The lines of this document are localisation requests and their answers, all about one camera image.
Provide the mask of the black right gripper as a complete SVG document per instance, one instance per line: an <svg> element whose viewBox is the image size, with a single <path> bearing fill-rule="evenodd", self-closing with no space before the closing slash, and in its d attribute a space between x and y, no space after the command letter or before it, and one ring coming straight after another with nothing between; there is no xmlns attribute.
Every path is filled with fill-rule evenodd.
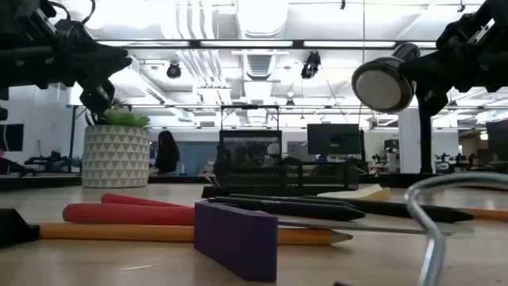
<svg viewBox="0 0 508 286"><path fill-rule="evenodd" d="M506 11L463 14L445 27L436 46L460 61L454 80L457 90L485 87L496 92L507 86ZM418 84L418 111L425 116L435 116L448 104L446 94L435 93L448 92L445 57L444 52L435 51L398 66L401 75Z"/></svg>

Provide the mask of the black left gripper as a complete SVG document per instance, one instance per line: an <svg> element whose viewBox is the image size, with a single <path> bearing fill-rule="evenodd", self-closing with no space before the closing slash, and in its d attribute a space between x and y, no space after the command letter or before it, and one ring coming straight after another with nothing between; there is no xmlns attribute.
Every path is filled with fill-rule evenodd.
<svg viewBox="0 0 508 286"><path fill-rule="evenodd" d="M1 89L51 83L84 89L81 103L94 114L108 110L114 100L114 85L108 78L132 63L119 47L98 44L88 36L83 20L74 21L69 12L52 24L60 3L1 4ZM106 79L94 88L94 79Z"/></svg>

